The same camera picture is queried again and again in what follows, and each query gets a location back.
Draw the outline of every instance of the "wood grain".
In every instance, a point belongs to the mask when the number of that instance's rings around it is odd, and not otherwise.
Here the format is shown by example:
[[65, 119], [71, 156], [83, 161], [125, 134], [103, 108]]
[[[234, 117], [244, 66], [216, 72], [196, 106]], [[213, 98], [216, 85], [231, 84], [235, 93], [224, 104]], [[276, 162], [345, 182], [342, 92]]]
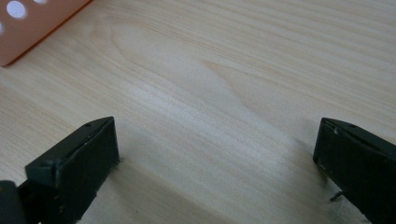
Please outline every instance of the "wood grain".
[[312, 162], [319, 121], [396, 144], [392, 0], [95, 0], [0, 68], [0, 179], [114, 116], [79, 223], [367, 223]]

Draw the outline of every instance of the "black plastic part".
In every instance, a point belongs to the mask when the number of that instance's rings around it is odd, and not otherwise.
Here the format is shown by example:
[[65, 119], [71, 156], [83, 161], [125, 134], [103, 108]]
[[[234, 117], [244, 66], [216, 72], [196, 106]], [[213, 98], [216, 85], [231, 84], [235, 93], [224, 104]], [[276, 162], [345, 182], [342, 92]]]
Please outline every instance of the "black plastic part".
[[0, 181], [0, 223], [76, 223], [119, 161], [112, 117], [81, 126], [28, 164], [18, 188]]
[[356, 125], [322, 119], [313, 159], [370, 221], [396, 223], [396, 146]]
[[11, 181], [0, 181], [0, 218], [0, 223], [26, 223], [17, 187]]
[[119, 162], [113, 118], [87, 123], [25, 167], [43, 224], [75, 223]]

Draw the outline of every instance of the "light wooden surface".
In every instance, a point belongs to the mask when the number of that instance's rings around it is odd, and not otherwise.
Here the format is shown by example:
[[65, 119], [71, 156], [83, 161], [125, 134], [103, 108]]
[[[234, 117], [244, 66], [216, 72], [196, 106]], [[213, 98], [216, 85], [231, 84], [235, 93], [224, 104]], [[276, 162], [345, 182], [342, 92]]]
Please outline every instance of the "light wooden surface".
[[0, 68], [0, 179], [92, 119], [120, 154], [85, 223], [368, 223], [319, 121], [396, 144], [393, 0], [94, 0]]

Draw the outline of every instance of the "white dot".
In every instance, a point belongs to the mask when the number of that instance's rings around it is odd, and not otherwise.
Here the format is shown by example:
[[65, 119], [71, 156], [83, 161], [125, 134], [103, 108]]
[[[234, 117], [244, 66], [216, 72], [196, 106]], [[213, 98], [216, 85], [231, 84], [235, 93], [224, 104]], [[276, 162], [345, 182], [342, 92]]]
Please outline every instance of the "white dot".
[[38, 4], [46, 4], [48, 0], [34, 0]]
[[23, 19], [26, 16], [25, 6], [18, 1], [10, 1], [7, 5], [7, 12], [15, 19]]

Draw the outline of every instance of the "orange board with holes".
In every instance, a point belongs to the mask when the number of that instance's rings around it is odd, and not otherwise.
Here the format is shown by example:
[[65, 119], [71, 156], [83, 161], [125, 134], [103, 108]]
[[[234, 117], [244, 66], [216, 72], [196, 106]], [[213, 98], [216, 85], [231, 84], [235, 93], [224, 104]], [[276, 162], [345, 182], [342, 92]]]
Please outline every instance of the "orange board with holes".
[[15, 61], [89, 2], [91, 0], [1, 0], [0, 65]]

